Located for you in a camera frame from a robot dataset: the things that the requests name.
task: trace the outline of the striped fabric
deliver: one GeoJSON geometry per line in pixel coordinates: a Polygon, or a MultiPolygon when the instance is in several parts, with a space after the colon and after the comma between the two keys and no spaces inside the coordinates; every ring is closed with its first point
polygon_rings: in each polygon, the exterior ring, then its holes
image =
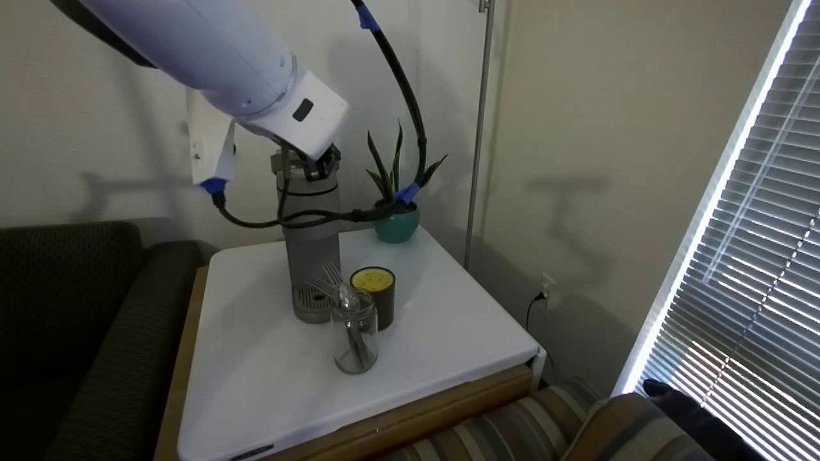
{"type": "Polygon", "coordinates": [[[561,458],[582,428],[592,400],[577,387],[548,387],[451,430],[384,453],[390,461],[502,461],[561,458]]]}
{"type": "Polygon", "coordinates": [[[564,458],[700,461],[710,453],[648,400],[620,394],[592,410],[564,458]]]}

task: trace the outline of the white wall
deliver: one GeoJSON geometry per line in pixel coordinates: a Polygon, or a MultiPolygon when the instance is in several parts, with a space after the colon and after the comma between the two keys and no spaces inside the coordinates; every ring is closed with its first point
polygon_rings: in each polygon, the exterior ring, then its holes
{"type": "MultiPolygon", "coordinates": [[[[297,56],[354,108],[338,138],[343,197],[366,207],[364,133],[392,146],[410,133],[400,92],[349,3],[254,0],[297,56]]],[[[431,131],[431,154],[451,159],[420,197],[425,225],[451,254],[464,251],[484,18],[477,0],[372,3],[415,85],[431,131]]],[[[241,231],[190,187],[185,92],[161,72],[138,69],[69,23],[51,3],[0,8],[0,225],[151,218],[154,236],[192,236],[210,246],[274,238],[241,231]]],[[[415,172],[407,136],[407,177],[415,172]]],[[[274,215],[269,154],[238,136],[241,164],[228,190],[243,218],[274,215]]]]}
{"type": "Polygon", "coordinates": [[[518,0],[500,87],[482,284],[548,376],[607,394],[743,108],[787,0],[518,0]]]}

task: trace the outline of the couch arm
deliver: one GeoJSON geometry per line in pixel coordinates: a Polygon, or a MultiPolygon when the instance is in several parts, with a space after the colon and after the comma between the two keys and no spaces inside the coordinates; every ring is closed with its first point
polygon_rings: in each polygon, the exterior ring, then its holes
{"type": "Polygon", "coordinates": [[[600,402],[574,438],[566,461],[587,458],[712,458],[641,394],[600,402]]]}
{"type": "Polygon", "coordinates": [[[151,458],[200,251],[149,248],[49,458],[151,458]]]}

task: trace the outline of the window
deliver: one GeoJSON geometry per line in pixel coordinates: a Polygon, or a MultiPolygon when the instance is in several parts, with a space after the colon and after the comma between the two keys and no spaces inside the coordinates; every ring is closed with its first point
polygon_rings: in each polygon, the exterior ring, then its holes
{"type": "Polygon", "coordinates": [[[661,379],[820,458],[820,3],[794,3],[615,392],[661,379]]]}

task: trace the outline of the sofa cushion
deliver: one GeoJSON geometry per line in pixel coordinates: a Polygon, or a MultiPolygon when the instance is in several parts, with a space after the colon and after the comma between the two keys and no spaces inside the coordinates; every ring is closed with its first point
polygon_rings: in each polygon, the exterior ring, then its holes
{"type": "Polygon", "coordinates": [[[56,435],[82,374],[0,382],[3,458],[41,458],[56,435]]]}
{"type": "Polygon", "coordinates": [[[561,458],[582,428],[589,402],[592,400],[582,389],[556,384],[487,415],[464,420],[443,433],[415,441],[413,446],[384,453],[382,458],[561,458]]]}
{"type": "Polygon", "coordinates": [[[138,264],[131,223],[0,231],[0,379],[85,369],[138,264]]]}
{"type": "Polygon", "coordinates": [[[656,405],[638,394],[600,402],[566,451],[566,461],[589,458],[712,458],[656,405]]]}

